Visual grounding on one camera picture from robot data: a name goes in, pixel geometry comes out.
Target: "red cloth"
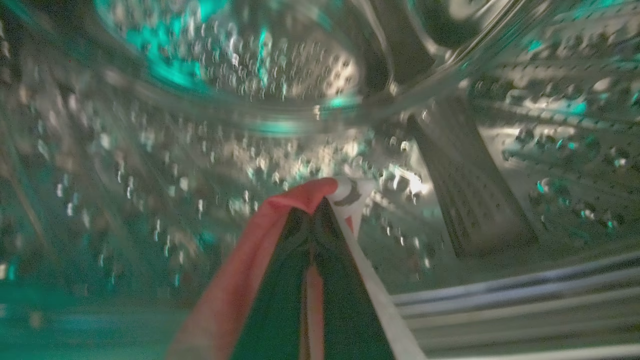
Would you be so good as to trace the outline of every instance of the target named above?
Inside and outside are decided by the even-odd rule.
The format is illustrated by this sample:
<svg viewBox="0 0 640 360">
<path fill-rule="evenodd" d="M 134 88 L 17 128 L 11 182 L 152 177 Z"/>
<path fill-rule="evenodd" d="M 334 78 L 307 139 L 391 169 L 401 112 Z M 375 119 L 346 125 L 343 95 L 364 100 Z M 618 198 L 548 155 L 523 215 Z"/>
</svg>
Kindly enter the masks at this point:
<svg viewBox="0 0 640 360">
<path fill-rule="evenodd" d="M 262 278 L 269 265 L 291 208 L 313 214 L 338 182 L 332 178 L 309 181 L 270 197 L 249 222 L 236 248 L 220 268 L 176 335 L 168 358 L 181 359 L 183 349 L 205 349 L 209 359 L 227 360 L 243 330 Z M 322 359 L 322 279 L 317 270 L 307 273 L 309 342 L 312 359 Z"/>
</svg>

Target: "metal surface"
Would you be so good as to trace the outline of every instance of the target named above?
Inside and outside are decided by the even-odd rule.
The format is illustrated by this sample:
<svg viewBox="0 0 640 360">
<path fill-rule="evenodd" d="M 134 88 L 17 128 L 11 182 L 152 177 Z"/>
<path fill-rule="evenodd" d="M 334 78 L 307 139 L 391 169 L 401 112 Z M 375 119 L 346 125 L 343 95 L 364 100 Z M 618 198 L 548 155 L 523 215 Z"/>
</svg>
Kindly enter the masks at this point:
<svg viewBox="0 0 640 360">
<path fill-rule="evenodd" d="M 0 9 L 0 356 L 160 357 L 258 204 L 346 174 L 429 357 L 638 357 L 637 1 L 51 4 Z"/>
</svg>

